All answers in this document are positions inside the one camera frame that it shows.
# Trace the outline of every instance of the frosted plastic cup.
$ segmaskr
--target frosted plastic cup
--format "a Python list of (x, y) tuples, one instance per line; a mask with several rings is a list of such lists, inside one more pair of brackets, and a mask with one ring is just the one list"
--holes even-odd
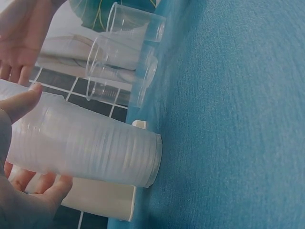
[(125, 36), (129, 39), (160, 42), (165, 23), (165, 17), (115, 2), (108, 16), (106, 31), (127, 31)]
[[(0, 100), (24, 91), (0, 80)], [(160, 135), (42, 93), (37, 106), (12, 125), (7, 161), (43, 174), (148, 187), (161, 154)]]

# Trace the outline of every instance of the green leaf pattern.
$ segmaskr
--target green leaf pattern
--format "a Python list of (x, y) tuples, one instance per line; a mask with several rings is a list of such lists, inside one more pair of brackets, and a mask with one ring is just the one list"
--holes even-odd
[(69, 0), (74, 13), (82, 20), (82, 26), (96, 32), (106, 31), (107, 19), (114, 2), (139, 6), (154, 11), (156, 0)]

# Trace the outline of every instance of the stack of plastic cups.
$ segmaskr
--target stack of plastic cups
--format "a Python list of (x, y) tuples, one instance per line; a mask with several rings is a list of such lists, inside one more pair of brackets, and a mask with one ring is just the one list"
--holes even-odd
[[(0, 80), (0, 100), (24, 91)], [(43, 93), (37, 106), (12, 126), (7, 161), (38, 173), (148, 187), (161, 154), (160, 135)]]
[[(140, 107), (146, 88), (154, 78), (158, 60), (154, 48), (141, 52), (144, 40), (160, 42), (166, 19), (162, 16), (114, 3), (107, 22), (107, 33), (96, 38), (88, 61), (87, 99), (105, 100), (108, 97), (107, 81), (142, 85), (139, 94), (126, 99), (122, 105), (132, 102)], [(137, 68), (144, 75), (136, 76)]]

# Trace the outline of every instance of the transparent cup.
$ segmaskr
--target transparent cup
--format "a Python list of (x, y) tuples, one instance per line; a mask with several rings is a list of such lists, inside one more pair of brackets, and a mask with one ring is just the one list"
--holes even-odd
[[(98, 36), (92, 45), (87, 61), (87, 99), (115, 100), (117, 94), (107, 90), (109, 80), (131, 85), (137, 82), (147, 87), (153, 80), (158, 65), (157, 58), (152, 55), (153, 52), (153, 47), (146, 48), (144, 52), (130, 47), (117, 35)], [(135, 74), (137, 68), (141, 68), (141, 75)], [(128, 97), (125, 101), (121, 101), (121, 104), (128, 105), (130, 100), (138, 104), (139, 98), (138, 96)]]
[(165, 22), (165, 17), (115, 2), (108, 16), (106, 31), (125, 31), (125, 37), (132, 40), (160, 42)]

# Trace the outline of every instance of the blue tablecloth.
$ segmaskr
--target blue tablecloth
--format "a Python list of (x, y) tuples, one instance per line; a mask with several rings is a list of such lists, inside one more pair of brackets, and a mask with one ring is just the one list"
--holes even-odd
[(305, 1), (162, 0), (155, 184), (109, 229), (305, 227)]

